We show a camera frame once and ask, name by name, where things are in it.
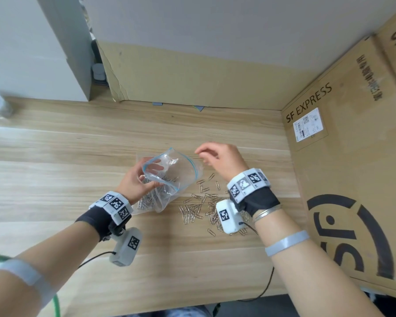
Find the bagged bunch of paper clips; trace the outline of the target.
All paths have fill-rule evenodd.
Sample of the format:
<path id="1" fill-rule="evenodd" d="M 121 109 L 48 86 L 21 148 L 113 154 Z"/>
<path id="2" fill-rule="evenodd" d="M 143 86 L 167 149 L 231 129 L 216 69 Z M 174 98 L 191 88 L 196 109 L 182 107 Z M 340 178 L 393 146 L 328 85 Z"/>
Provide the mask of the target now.
<path id="1" fill-rule="evenodd" d="M 150 211 L 160 213 L 176 198 L 175 194 L 178 192 L 178 188 L 173 185 L 176 182 L 176 178 L 167 178 L 166 176 L 159 179 L 156 176 L 151 176 L 151 178 L 156 179 L 159 183 L 165 181 L 170 184 L 158 186 L 142 197 L 136 203 L 136 211 L 139 213 Z"/>

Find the clear zip plastic bag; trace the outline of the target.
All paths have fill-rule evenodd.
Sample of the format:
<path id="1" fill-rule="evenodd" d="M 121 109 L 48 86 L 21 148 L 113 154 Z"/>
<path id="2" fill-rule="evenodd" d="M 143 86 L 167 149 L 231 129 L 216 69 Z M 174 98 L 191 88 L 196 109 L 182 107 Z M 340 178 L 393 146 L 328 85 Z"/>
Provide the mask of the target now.
<path id="1" fill-rule="evenodd" d="M 167 178 L 176 178 L 176 185 L 178 192 L 175 194 L 177 199 L 181 193 L 183 193 L 190 185 L 201 178 L 203 174 L 203 166 L 199 161 L 194 161 L 189 156 L 170 148 L 160 155 L 153 157 L 153 159 L 148 160 L 146 163 L 158 163 L 164 166 L 165 170 L 161 172 L 144 172 L 144 165 L 142 165 L 144 180 L 143 183 L 149 181 L 156 181 L 152 179 L 151 176 L 156 176 L 158 179 L 166 176 Z M 136 204 L 133 206 L 133 214 L 142 214 L 136 211 Z"/>

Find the grey band left forearm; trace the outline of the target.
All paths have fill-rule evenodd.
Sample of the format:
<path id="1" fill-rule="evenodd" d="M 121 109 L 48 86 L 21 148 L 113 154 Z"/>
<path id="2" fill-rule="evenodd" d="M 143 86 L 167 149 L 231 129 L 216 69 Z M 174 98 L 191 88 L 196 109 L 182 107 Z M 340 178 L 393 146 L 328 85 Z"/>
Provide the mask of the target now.
<path id="1" fill-rule="evenodd" d="M 29 263 L 20 259 L 9 259 L 0 264 L 0 271 L 9 272 L 39 293 L 44 308 L 50 301 L 53 302 L 55 314 L 60 315 L 60 305 L 57 292 L 48 280 Z"/>

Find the wide white foam board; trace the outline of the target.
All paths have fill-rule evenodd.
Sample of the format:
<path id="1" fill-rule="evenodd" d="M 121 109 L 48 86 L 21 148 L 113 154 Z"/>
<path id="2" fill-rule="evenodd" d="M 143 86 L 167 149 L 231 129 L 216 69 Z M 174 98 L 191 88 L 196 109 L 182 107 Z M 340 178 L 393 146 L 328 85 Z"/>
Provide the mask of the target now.
<path id="1" fill-rule="evenodd" d="M 396 0 L 84 0 L 100 41 L 320 72 Z"/>

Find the person's left forearm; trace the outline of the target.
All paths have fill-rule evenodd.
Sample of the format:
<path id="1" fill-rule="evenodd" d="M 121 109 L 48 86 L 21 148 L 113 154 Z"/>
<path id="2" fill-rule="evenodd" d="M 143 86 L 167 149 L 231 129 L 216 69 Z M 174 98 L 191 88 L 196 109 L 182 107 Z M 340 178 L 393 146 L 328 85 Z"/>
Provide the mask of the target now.
<path id="1" fill-rule="evenodd" d="M 16 259 L 34 268 L 54 295 L 99 241 L 94 227 L 79 221 L 20 253 Z M 35 286 L 0 269 L 0 317 L 37 317 L 43 307 L 41 293 Z"/>

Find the person's right forearm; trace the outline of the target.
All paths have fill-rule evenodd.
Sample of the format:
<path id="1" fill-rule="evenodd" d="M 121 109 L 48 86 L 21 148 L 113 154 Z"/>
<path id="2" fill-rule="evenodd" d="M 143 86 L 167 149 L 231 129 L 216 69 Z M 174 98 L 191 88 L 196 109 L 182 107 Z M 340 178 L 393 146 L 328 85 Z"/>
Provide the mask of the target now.
<path id="1" fill-rule="evenodd" d="M 265 247 L 303 230 L 282 208 L 258 210 L 253 220 Z M 384 317 L 311 239 L 281 251 L 271 261 L 300 317 Z"/>

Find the loose pile of paper clips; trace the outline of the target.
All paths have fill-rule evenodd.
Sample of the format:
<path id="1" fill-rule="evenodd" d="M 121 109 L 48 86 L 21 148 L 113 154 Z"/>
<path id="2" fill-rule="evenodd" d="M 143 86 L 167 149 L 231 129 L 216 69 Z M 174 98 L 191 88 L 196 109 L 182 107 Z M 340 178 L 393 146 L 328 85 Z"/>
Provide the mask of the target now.
<path id="1" fill-rule="evenodd" d="M 201 179 L 187 188 L 185 197 L 181 197 L 179 213 L 184 224 L 206 221 L 206 232 L 215 237 L 216 233 L 224 232 L 216 205 L 228 198 L 225 180 L 215 171 L 205 171 Z"/>

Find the white marker band wrist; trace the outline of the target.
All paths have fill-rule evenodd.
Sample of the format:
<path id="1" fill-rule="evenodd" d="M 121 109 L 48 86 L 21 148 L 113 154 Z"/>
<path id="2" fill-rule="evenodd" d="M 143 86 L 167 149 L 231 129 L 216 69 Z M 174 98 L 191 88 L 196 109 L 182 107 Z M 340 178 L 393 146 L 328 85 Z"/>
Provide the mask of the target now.
<path id="1" fill-rule="evenodd" d="M 227 189 L 232 199 L 239 204 L 251 193 L 270 186 L 269 180 L 261 169 L 251 168 L 233 177 L 227 184 Z"/>
<path id="2" fill-rule="evenodd" d="M 118 226 L 124 225 L 131 218 L 133 212 L 129 201 L 122 194 L 114 191 L 104 194 L 99 200 L 91 204 L 89 209 L 93 207 L 104 209 Z"/>

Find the grey cylinder container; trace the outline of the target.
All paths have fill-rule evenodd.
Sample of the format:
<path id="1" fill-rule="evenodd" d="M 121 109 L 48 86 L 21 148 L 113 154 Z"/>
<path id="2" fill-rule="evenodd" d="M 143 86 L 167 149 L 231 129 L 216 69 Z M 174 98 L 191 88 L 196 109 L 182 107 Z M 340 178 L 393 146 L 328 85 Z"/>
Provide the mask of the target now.
<path id="1" fill-rule="evenodd" d="M 102 63 L 95 63 L 94 65 L 92 65 L 91 70 L 93 82 L 95 84 L 108 86 L 105 68 Z"/>

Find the thick white foam block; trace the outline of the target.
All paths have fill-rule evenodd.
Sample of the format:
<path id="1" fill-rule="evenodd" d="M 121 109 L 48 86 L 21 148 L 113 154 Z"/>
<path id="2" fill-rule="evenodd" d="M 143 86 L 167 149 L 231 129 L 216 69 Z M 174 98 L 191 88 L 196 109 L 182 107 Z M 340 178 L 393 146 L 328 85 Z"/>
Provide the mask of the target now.
<path id="1" fill-rule="evenodd" d="M 91 42 L 79 0 L 0 0 L 0 94 L 89 101 Z"/>

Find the large printed cardboard box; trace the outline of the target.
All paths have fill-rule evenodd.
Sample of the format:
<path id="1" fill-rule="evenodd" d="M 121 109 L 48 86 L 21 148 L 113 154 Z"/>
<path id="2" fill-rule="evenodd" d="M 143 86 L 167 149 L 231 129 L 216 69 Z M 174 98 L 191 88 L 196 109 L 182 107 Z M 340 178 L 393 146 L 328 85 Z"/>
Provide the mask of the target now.
<path id="1" fill-rule="evenodd" d="M 296 142 L 318 108 L 324 129 Z M 396 297 L 396 78 L 374 37 L 282 110 L 308 233 L 358 285 Z"/>

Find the white marker band right wrist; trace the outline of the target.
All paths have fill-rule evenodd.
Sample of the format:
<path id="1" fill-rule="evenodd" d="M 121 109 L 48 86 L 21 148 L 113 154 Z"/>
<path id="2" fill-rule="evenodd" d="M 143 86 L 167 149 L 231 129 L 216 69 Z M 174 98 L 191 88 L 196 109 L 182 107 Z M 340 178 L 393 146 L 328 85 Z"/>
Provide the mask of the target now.
<path id="1" fill-rule="evenodd" d="M 251 193 L 270 186 L 269 180 L 261 169 L 251 168 L 233 177 L 227 184 L 227 189 L 232 199 L 239 204 Z"/>

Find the white shipping label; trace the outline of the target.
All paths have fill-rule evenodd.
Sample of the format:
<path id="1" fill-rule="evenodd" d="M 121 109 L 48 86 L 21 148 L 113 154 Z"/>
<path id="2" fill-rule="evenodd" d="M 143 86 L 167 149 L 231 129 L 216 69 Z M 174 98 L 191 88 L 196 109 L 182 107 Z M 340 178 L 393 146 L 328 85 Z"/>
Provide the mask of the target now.
<path id="1" fill-rule="evenodd" d="M 313 109 L 293 123 L 296 142 L 312 137 L 323 129 L 324 127 L 318 108 Z"/>

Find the person's blue trousers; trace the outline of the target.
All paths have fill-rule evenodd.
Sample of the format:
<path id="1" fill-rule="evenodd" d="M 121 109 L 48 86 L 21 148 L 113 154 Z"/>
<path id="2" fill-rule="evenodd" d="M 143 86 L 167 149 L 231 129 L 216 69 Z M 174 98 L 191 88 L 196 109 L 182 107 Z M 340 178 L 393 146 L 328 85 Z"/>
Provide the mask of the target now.
<path id="1" fill-rule="evenodd" d="M 121 317 L 213 317 L 205 305 L 179 307 L 146 313 L 128 314 Z"/>

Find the person's left hand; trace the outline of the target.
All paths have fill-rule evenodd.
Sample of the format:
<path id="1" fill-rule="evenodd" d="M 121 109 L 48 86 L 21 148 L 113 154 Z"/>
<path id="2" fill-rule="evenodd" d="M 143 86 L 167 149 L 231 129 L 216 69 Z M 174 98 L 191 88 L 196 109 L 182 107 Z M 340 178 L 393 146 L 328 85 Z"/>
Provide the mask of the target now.
<path id="1" fill-rule="evenodd" d="M 144 175 L 142 165 L 153 157 L 144 157 L 140 159 L 133 167 L 131 167 L 124 175 L 121 183 L 114 190 L 115 192 L 123 195 L 129 202 L 130 205 L 137 203 L 142 197 L 147 195 L 159 186 L 163 186 L 163 183 L 156 181 L 149 181 L 143 183 Z"/>

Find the person's right hand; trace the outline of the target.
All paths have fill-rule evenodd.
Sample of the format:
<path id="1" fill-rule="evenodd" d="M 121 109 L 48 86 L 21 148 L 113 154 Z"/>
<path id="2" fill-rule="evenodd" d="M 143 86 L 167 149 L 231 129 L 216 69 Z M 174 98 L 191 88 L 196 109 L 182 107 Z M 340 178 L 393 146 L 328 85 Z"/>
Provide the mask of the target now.
<path id="1" fill-rule="evenodd" d="M 230 180 L 239 173 L 250 169 L 235 145 L 225 143 L 219 144 L 219 160 L 217 164 L 212 167 L 225 179 L 226 182 L 230 182 Z"/>

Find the white marker band left wrist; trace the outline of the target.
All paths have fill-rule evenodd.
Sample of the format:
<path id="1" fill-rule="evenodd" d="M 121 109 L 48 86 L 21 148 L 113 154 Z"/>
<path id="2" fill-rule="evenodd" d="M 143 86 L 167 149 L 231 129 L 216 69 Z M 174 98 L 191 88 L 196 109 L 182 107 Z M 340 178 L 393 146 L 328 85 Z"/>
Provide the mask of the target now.
<path id="1" fill-rule="evenodd" d="M 114 191 L 104 194 L 99 200 L 91 204 L 89 209 L 93 207 L 104 209 L 118 226 L 124 225 L 131 218 L 133 212 L 129 201 L 122 194 Z"/>

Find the plain cardboard sheet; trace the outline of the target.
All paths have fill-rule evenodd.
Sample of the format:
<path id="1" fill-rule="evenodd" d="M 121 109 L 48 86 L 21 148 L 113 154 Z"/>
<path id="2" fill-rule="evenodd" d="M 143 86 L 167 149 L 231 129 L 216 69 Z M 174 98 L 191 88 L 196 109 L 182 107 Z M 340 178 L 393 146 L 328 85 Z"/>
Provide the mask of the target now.
<path id="1" fill-rule="evenodd" d="M 281 110 L 318 72 L 97 41 L 115 101 Z"/>

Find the grey band right forearm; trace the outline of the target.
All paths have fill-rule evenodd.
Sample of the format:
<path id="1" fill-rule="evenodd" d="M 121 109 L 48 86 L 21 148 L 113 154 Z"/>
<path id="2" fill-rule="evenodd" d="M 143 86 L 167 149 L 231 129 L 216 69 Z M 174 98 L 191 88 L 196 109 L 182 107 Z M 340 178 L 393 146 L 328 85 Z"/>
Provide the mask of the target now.
<path id="1" fill-rule="evenodd" d="M 266 255 L 268 257 L 272 257 L 272 256 L 280 253 L 281 251 L 284 251 L 284 250 L 286 250 L 290 247 L 293 247 L 299 243 L 302 243 L 308 239 L 310 239 L 310 236 L 307 233 L 307 231 L 302 230 L 302 231 L 296 232 L 296 233 L 291 234 L 291 235 L 275 242 L 274 244 L 266 247 L 265 248 Z"/>

